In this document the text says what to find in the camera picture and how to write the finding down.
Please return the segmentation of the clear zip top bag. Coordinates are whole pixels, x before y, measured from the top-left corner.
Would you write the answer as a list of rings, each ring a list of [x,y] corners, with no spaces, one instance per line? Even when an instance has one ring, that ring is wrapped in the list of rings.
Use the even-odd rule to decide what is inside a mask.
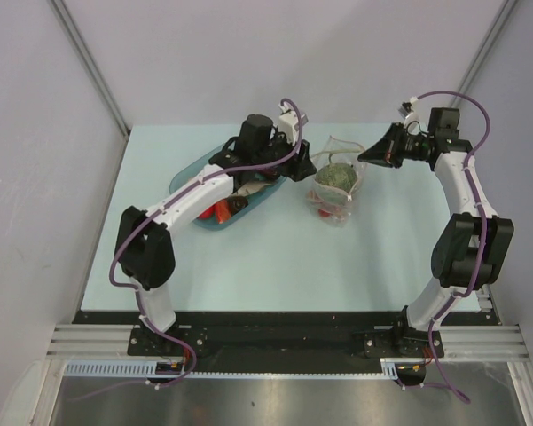
[[[358,160],[364,151],[356,141],[330,136],[323,149],[311,156],[317,172],[305,199],[322,221],[333,226],[347,223],[364,182],[367,163]]]

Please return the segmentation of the green striped melon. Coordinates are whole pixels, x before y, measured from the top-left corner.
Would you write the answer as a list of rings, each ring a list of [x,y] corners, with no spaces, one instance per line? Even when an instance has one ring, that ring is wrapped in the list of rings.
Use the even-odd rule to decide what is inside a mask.
[[[364,178],[365,164],[357,157],[364,151],[360,148],[323,150],[312,155],[317,167],[315,182],[352,193]]]

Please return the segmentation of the red cherry tomato bunch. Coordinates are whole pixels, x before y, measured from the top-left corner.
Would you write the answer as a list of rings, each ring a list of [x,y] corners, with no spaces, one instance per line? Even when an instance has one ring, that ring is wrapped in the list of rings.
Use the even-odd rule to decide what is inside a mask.
[[[349,212],[345,208],[325,202],[313,190],[308,192],[307,200],[322,218],[345,220],[349,216]]]

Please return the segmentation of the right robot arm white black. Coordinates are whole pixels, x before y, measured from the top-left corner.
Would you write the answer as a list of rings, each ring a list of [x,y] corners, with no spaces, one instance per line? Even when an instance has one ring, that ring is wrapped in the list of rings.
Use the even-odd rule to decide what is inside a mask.
[[[460,300],[497,280],[513,238],[513,222],[492,208],[482,190],[472,145],[459,136],[459,119],[459,110],[437,107],[426,130],[412,133],[410,122],[395,122],[358,156],[384,168],[398,169],[406,160],[428,164],[450,212],[432,251],[432,278],[404,308],[403,326],[391,334],[392,347],[402,356],[419,350],[421,332],[436,331]]]

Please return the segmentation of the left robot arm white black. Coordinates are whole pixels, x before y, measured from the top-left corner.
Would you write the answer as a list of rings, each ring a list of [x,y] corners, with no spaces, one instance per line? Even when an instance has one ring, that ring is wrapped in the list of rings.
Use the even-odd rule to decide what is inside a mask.
[[[174,236],[261,172],[294,182],[315,174],[310,145],[303,137],[307,121],[306,114],[291,109],[284,110],[277,122],[251,114],[239,134],[215,150],[201,170],[170,196],[148,209],[130,206],[122,212],[109,280],[115,287],[121,285],[115,278],[117,270],[128,277],[123,285],[135,292],[140,319],[151,327],[146,341],[157,353],[169,354],[178,344],[168,291],[176,268]]]

